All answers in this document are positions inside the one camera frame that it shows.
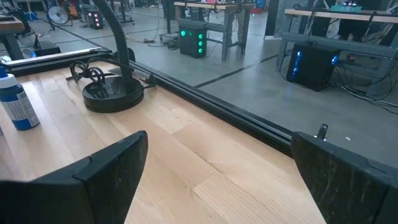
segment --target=electrical cable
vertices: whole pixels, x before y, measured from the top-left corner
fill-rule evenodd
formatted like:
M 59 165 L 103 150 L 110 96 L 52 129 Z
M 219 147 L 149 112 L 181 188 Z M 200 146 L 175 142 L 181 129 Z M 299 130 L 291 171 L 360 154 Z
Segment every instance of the electrical cable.
M 372 39 L 369 39 L 369 40 L 365 40 L 365 41 L 363 41 L 364 43 L 365 42 L 370 42 L 370 41 L 373 41 L 373 40 L 380 40 L 380 39 L 383 39 L 383 38 L 385 38 L 385 36 L 387 35 L 387 33 L 390 31 L 390 28 L 392 27 L 392 23 L 391 24 L 389 24 L 388 25 L 388 28 L 386 29 L 386 31 L 384 31 L 384 33 L 383 33 L 383 35 L 381 35 L 380 37 L 375 37 L 375 38 L 372 38 Z

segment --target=metal table frame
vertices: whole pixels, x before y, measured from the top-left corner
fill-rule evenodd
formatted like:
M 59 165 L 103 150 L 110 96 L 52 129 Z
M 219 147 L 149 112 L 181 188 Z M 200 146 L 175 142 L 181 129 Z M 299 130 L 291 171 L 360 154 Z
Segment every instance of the metal table frame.
M 287 42 L 305 42 L 308 40 L 308 35 L 305 34 L 296 34 L 290 32 L 292 27 L 293 18 L 297 17 L 296 14 L 286 14 L 286 20 L 284 21 L 284 25 L 282 27 L 282 42 L 280 43 L 279 54 L 277 58 L 277 70 L 282 70 L 282 64 L 284 62 L 285 51 L 287 48 Z M 386 22 L 393 22 L 395 20 L 390 19 Z M 379 89 L 381 87 L 382 82 L 377 82 L 378 80 L 384 78 L 390 71 L 391 68 L 395 64 L 395 59 L 398 56 L 398 33 L 395 34 L 393 41 L 389 47 L 381 46 L 381 45 L 372 45 L 372 44 L 364 44 L 359 42 L 348 42 L 346 40 L 336 40 L 336 39 L 328 39 L 326 37 L 317 37 L 311 36 L 311 41 L 318 42 L 320 45 L 325 45 L 329 47 L 334 47 L 337 49 L 343 49 L 354 53 L 366 54 L 371 57 L 379 57 L 382 58 L 382 63 L 378 70 L 372 69 L 363 69 L 362 72 L 367 72 L 371 74 L 374 78 L 371 78 L 372 84 L 369 86 L 366 94 L 368 96 L 376 95 L 379 93 Z
M 185 13 L 184 13 L 184 6 L 181 5 L 176 5 L 175 2 L 175 10 L 176 10 L 176 19 L 178 20 L 178 23 L 181 25 L 195 25 L 195 26 L 203 26 L 206 27 L 208 30 L 215 31 L 215 32 L 220 32 L 223 33 L 223 38 L 220 40 L 215 40 L 215 39 L 207 39 L 212 42 L 216 42 L 219 44 L 222 44 L 222 51 L 221 51 L 221 60 L 225 61 L 226 56 L 227 56 L 227 49 L 230 47 L 234 46 L 241 46 L 241 53 L 244 54 L 246 51 L 246 42 L 248 40 L 248 30 L 249 30 L 249 20 L 250 20 L 250 9 L 252 8 L 252 4 L 246 4 L 245 7 L 242 8 L 242 10 L 245 10 L 245 15 L 244 15 L 244 23 L 243 23 L 243 36 L 242 36 L 242 41 L 237 41 L 235 43 L 228 43 L 228 36 L 231 35 L 229 32 L 232 30 L 232 22 L 234 20 L 234 13 L 237 11 L 236 7 L 221 7 L 221 6 L 226 6 L 226 5 L 215 5 L 215 4 L 192 4 L 188 3 L 188 7 L 198 7 L 199 8 L 199 15 L 201 16 L 203 13 L 203 9 L 209 8 L 208 6 L 213 6 L 214 9 L 217 10 L 224 10 L 224 22 L 222 24 L 215 24 L 212 22 L 205 22 L 203 21 L 193 21 L 190 19 L 185 19 Z

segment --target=fan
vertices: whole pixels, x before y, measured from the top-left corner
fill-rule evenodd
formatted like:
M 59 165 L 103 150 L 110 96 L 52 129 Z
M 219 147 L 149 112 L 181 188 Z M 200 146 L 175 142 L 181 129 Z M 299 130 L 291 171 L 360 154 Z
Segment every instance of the fan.
M 52 6 L 47 11 L 47 17 L 51 23 L 58 26 L 65 25 L 69 21 L 68 12 L 61 6 Z

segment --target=concrete floor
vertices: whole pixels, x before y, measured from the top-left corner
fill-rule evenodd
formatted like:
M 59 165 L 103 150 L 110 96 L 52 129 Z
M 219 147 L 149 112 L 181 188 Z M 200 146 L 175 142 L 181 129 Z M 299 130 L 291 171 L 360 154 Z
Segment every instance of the concrete floor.
M 158 23 L 159 33 L 166 32 L 162 11 L 137 8 L 128 12 L 136 25 L 124 24 L 127 36 L 134 40 L 153 39 Z M 179 50 L 167 47 L 148 47 L 128 40 L 127 44 L 136 53 L 137 61 L 174 77 L 188 85 L 199 87 L 221 100 L 236 105 L 250 113 L 268 119 L 291 131 L 315 134 L 322 123 L 329 125 L 328 141 L 371 159 L 398 167 L 397 130 L 398 115 L 354 98 L 346 92 L 328 88 L 314 92 L 285 81 L 275 71 L 279 40 L 264 40 L 266 14 L 251 17 L 246 54 L 239 47 L 229 49 L 227 61 L 221 61 L 221 45 L 208 42 L 206 59 L 194 59 L 180 54 Z M 222 22 L 223 15 L 212 15 L 211 22 Z M 49 25 L 35 21 L 31 26 L 39 33 L 47 33 Z M 51 40 L 62 52 L 86 49 L 95 46 L 116 50 L 109 26 L 103 30 L 62 27 L 50 32 L 41 40 Z M 177 30 L 172 21 L 172 30 Z M 222 38 L 219 33 L 210 33 L 212 39 Z M 156 38 L 154 45 L 159 45 Z M 0 45 L 0 55 L 5 55 Z M 398 92 L 389 100 L 398 103 Z

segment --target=wooden table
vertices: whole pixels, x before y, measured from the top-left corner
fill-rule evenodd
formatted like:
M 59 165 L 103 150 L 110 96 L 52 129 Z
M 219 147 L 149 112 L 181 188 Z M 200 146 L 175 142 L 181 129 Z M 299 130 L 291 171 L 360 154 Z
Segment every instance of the wooden table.
M 313 13 L 314 17 L 327 17 L 335 19 L 351 19 L 358 21 L 369 21 L 373 11 L 361 11 L 361 12 L 335 12 L 335 11 L 315 11 Z M 378 16 L 374 16 L 372 22 L 387 22 L 387 23 L 398 23 L 398 16 L 391 14 L 390 12 L 377 11 Z M 285 10 L 286 20 L 284 21 L 283 31 L 281 34 L 282 42 L 280 44 L 278 59 L 277 59 L 277 70 L 281 71 L 282 64 L 284 62 L 284 55 L 287 47 L 287 42 L 305 42 L 308 41 L 307 34 L 296 34 L 290 31 L 292 27 L 292 21 L 294 17 L 297 16 L 311 16 L 312 11 L 300 10 L 300 9 L 286 9 Z M 382 63 L 378 70 L 358 68 L 352 65 L 347 65 L 346 67 L 350 69 L 355 69 L 360 73 L 367 73 L 371 79 L 371 83 L 366 94 L 368 96 L 373 96 L 380 94 L 380 79 L 388 76 L 391 68 L 395 64 L 395 58 L 398 57 L 398 35 L 395 37 L 390 46 L 373 45 L 360 42 L 352 42 L 346 40 L 336 40 L 328 39 L 326 37 L 310 36 L 310 40 L 317 42 L 320 45 L 333 47 L 336 49 L 347 50 L 350 52 L 357 52 L 361 54 L 369 55 L 370 57 L 379 57 L 382 59 Z
M 24 59 L 17 40 L 15 39 L 15 34 L 21 33 L 24 29 L 24 24 L 17 18 L 15 18 L 14 21 L 0 22 L 0 38 L 12 60 Z
M 227 49 L 234 46 L 241 46 L 241 53 L 244 54 L 246 50 L 246 42 L 248 40 L 248 30 L 250 21 L 250 9 L 254 7 L 254 4 L 242 4 L 241 9 L 245 11 L 244 22 L 242 28 L 242 40 L 232 43 L 232 23 L 234 21 L 234 15 L 239 10 L 238 4 L 207 4 L 200 2 L 174 2 L 175 5 L 175 17 L 178 23 L 181 25 L 195 25 L 197 27 L 206 27 L 208 30 L 223 33 L 223 38 L 219 40 L 209 39 L 207 40 L 222 44 L 221 60 L 226 60 Z M 199 8 L 199 21 L 193 21 L 191 19 L 185 19 L 185 6 Z M 212 22 L 205 22 L 203 18 L 202 9 L 214 9 L 224 10 L 224 21 L 222 24 L 215 24 Z
M 335 19 L 353 19 L 358 21 L 369 21 L 371 15 L 374 11 L 362 10 L 361 13 L 344 13 L 336 11 L 320 11 L 314 12 L 314 17 L 325 17 L 325 18 L 335 18 Z M 380 16 L 374 16 L 373 22 L 393 22 L 398 23 L 398 17 L 392 15 L 390 12 L 386 11 L 376 11 Z M 296 15 L 296 16 L 311 16 L 312 11 L 296 10 L 296 9 L 286 9 L 285 14 Z
M 32 180 L 146 130 L 126 223 L 325 223 L 293 159 L 158 86 L 129 110 L 90 112 L 81 95 L 89 81 L 68 76 L 18 78 L 40 125 L 17 131 L 0 106 L 0 179 Z

